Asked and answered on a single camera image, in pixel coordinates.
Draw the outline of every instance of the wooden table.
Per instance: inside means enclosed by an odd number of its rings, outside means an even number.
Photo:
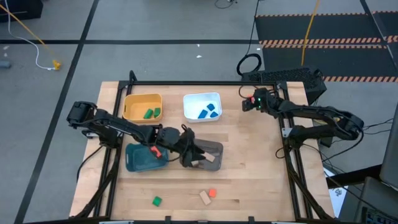
[[[117,82],[102,83],[97,102],[99,108],[112,113],[117,85]],[[221,118],[209,123],[187,123],[183,116],[183,96],[212,91],[221,96]],[[242,94],[248,95],[253,91],[253,87],[245,86]],[[288,83],[288,91],[291,101],[307,104],[302,83]],[[124,137],[113,220],[164,220],[170,215],[172,220],[247,221],[248,216],[254,216],[256,221],[294,221],[285,161],[275,157],[276,150],[282,147],[279,122],[256,110],[242,112],[238,86],[136,85],[132,93],[161,94],[163,118],[160,123],[180,130],[180,125],[186,124],[193,129],[196,138],[221,142],[224,154],[221,169],[217,172],[183,168],[178,161],[161,170],[128,172],[124,150],[134,140],[130,136]],[[312,126],[310,119],[294,120],[295,124]],[[318,147],[315,140],[305,143]],[[88,140],[85,157],[96,148],[98,140]],[[176,153],[170,155],[171,158],[177,156]],[[309,191],[333,216],[319,153],[303,146],[301,155]],[[82,168],[70,215],[76,215],[97,190],[103,158],[104,150]],[[199,193],[208,189],[216,189],[217,197],[205,206]],[[297,192],[300,212],[305,217],[302,195],[299,190]],[[152,204],[155,196],[163,199],[160,207]],[[101,214],[104,214],[107,198],[108,191],[104,193]]]

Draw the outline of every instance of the teal basket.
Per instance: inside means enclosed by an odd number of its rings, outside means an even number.
[[[126,147],[126,168],[130,172],[143,172],[160,169],[169,164],[167,149],[157,146],[162,158],[157,159],[147,146],[142,144],[128,144]]]

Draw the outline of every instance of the blue block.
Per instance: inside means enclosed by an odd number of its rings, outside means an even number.
[[[212,112],[211,114],[210,114],[210,117],[211,118],[215,118],[215,117],[217,117],[218,116],[218,113],[216,113],[216,112]]]
[[[210,111],[213,111],[214,105],[212,103],[210,103],[209,105],[207,105],[207,108],[209,108]]]
[[[202,111],[200,112],[200,114],[199,114],[198,119],[206,118],[206,115],[207,115],[207,111],[202,110]]]

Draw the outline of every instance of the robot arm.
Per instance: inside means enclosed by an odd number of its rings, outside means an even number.
[[[300,148],[306,139],[320,139],[338,137],[343,140],[355,140],[364,125],[357,116],[347,111],[340,111],[334,107],[299,106],[289,100],[276,97],[267,88],[259,88],[254,91],[252,97],[242,102],[243,111],[257,109],[274,118],[311,118],[324,121],[326,124],[305,128],[296,125],[282,130],[284,138],[293,148]]]
[[[148,146],[151,153],[158,159],[162,158],[162,154],[157,146],[179,153],[180,163],[184,167],[191,167],[192,161],[205,159],[204,151],[193,142],[195,133],[185,125],[182,126],[184,133],[181,135],[179,130],[163,128],[161,124],[137,125],[98,109],[94,103],[84,101],[77,101],[73,104],[67,121],[75,129],[87,128],[96,133],[99,136],[99,143],[109,148],[119,146],[119,133],[124,133]]]

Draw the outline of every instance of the green block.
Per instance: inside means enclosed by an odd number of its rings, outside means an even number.
[[[160,108],[155,108],[154,117],[157,118],[160,115]]]
[[[147,112],[144,115],[144,119],[149,119],[152,116],[153,113],[154,113],[153,110],[148,109]]]
[[[158,196],[155,197],[154,201],[152,202],[156,207],[159,207],[160,203],[162,202],[162,199]]]

